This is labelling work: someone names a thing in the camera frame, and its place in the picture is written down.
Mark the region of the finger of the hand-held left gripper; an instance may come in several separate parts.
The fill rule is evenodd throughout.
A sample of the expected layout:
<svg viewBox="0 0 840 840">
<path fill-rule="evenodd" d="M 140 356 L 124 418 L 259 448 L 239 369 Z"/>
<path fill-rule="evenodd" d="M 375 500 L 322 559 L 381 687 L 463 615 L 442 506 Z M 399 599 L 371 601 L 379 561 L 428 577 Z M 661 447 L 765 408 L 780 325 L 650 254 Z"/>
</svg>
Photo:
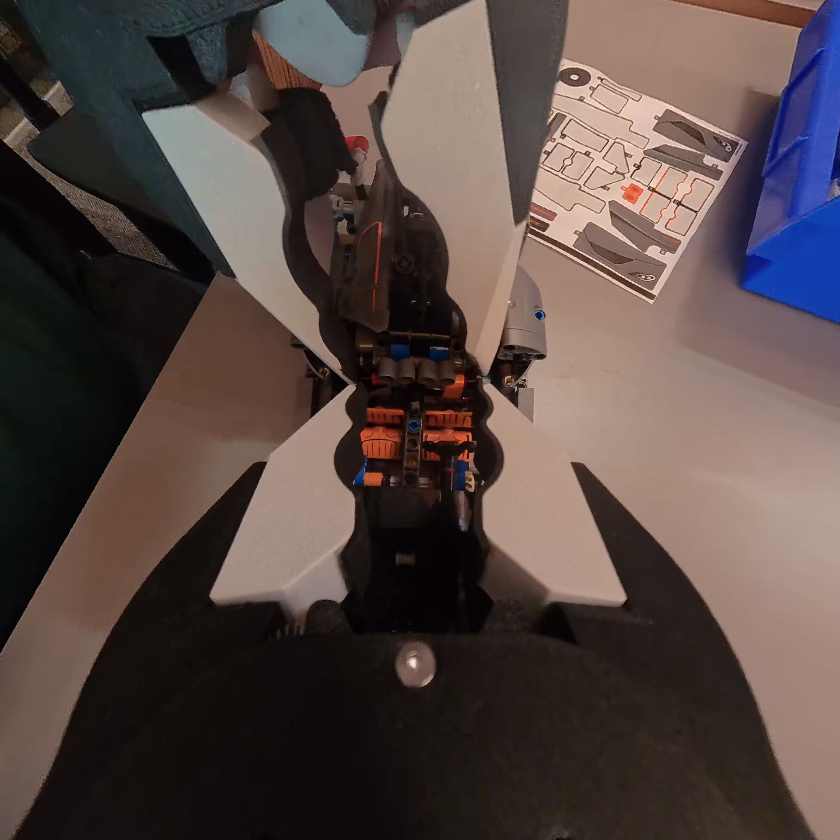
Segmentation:
<svg viewBox="0 0 840 840">
<path fill-rule="evenodd" d="M 525 224 L 513 220 L 486 2 L 467 2 L 415 29 L 381 135 L 397 179 L 443 234 L 446 290 L 465 319 L 465 349 L 487 374 Z"/>
<path fill-rule="evenodd" d="M 234 277 L 305 347 L 347 383 L 353 352 L 334 310 L 329 275 L 335 226 L 308 236 L 309 200 L 289 198 L 284 172 L 294 153 L 274 152 L 263 134 L 278 128 L 230 92 L 147 111 L 143 121 Z"/>
</svg>

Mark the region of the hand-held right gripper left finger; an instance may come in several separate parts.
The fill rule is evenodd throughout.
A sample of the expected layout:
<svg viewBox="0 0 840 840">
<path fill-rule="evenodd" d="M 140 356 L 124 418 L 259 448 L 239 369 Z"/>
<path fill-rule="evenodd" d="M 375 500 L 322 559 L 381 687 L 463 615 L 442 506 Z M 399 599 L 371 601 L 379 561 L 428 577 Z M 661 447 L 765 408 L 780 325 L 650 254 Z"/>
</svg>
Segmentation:
<svg viewBox="0 0 840 840">
<path fill-rule="evenodd" d="M 267 459 L 210 592 L 217 606 L 278 604 L 304 617 L 316 602 L 349 592 L 341 553 L 355 527 L 354 495 L 335 454 L 351 430 L 349 386 Z"/>
</svg>

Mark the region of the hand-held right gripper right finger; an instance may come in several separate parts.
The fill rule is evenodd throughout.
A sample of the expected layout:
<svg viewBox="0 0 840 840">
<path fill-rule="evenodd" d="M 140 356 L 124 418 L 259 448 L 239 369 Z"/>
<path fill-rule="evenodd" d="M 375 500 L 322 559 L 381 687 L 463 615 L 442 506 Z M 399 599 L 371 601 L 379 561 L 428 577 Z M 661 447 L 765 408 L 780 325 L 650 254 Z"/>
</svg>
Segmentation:
<svg viewBox="0 0 840 840">
<path fill-rule="evenodd" d="M 493 602 L 528 607 L 623 606 L 627 596 L 570 457 L 495 386 L 486 394 L 501 465 L 480 500 L 489 543 L 480 587 Z"/>
</svg>

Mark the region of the grey and orange lego car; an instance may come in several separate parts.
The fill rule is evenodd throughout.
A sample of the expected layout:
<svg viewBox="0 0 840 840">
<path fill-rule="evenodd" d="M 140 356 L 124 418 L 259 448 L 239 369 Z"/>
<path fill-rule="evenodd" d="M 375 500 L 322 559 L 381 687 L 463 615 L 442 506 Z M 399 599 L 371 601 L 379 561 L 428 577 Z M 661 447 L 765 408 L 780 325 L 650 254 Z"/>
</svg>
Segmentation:
<svg viewBox="0 0 840 840">
<path fill-rule="evenodd" d="M 487 387 L 516 408 L 532 406 L 528 374 L 547 354 L 536 283 L 517 269 L 488 374 L 466 349 L 467 327 L 445 290 L 445 250 L 430 216 L 379 162 L 361 181 L 366 138 L 347 138 L 357 168 L 330 193 L 337 213 L 354 192 L 331 276 L 352 341 L 353 425 L 339 455 L 351 482 L 355 532 L 339 556 L 339 593 L 311 600 L 289 619 L 303 633 L 475 633 L 522 623 L 516 598 L 496 598 L 481 579 L 489 543 L 483 491 L 501 465 L 482 427 Z"/>
</svg>

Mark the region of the lego sticker sheet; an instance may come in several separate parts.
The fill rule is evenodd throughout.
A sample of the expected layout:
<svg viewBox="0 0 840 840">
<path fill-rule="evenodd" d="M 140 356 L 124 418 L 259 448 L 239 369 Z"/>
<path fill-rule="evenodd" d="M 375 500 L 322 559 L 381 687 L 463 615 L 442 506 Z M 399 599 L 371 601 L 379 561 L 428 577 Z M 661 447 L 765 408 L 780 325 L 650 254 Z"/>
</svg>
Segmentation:
<svg viewBox="0 0 840 840">
<path fill-rule="evenodd" d="M 528 236 L 652 303 L 748 144 L 563 58 Z"/>
</svg>

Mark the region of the grey woven fabric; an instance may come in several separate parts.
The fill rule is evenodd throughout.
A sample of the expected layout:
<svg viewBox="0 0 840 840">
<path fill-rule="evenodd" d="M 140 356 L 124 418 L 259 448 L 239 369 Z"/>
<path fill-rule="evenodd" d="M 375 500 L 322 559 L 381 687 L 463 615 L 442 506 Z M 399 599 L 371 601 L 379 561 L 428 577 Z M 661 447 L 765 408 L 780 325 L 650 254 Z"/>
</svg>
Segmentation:
<svg viewBox="0 0 840 840">
<path fill-rule="evenodd" d="M 24 56 L 2 57 L 2 140 L 117 250 L 197 276 L 181 233 L 125 171 L 97 124 Z"/>
</svg>

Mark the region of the person's green garment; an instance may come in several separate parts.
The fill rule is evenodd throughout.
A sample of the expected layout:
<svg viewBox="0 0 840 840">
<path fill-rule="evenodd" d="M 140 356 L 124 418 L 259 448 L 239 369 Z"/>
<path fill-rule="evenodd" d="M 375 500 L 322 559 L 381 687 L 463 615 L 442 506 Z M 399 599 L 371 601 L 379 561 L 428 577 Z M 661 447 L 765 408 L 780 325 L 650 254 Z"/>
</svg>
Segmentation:
<svg viewBox="0 0 840 840">
<path fill-rule="evenodd" d="M 125 255 L 1 152 L 1 645 L 206 286 Z"/>
</svg>

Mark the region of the blue plastic storage bin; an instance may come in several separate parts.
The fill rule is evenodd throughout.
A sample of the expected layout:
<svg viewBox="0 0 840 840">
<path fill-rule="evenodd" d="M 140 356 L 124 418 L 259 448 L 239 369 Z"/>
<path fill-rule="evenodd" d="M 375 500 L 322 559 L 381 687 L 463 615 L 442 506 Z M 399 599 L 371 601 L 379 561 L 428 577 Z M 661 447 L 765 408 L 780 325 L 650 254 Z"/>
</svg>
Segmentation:
<svg viewBox="0 0 840 840">
<path fill-rule="evenodd" d="M 839 2 L 803 28 L 762 170 L 741 287 L 839 322 Z"/>
</svg>

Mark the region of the brown wooden rail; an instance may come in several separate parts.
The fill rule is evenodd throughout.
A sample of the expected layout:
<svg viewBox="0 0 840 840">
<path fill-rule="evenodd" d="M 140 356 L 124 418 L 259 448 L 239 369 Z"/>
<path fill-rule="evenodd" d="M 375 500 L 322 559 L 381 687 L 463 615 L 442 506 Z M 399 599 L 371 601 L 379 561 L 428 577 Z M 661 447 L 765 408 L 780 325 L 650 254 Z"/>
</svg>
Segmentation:
<svg viewBox="0 0 840 840">
<path fill-rule="evenodd" d="M 675 1 L 677 4 L 705 8 L 793 28 L 803 28 L 824 1 Z"/>
</svg>

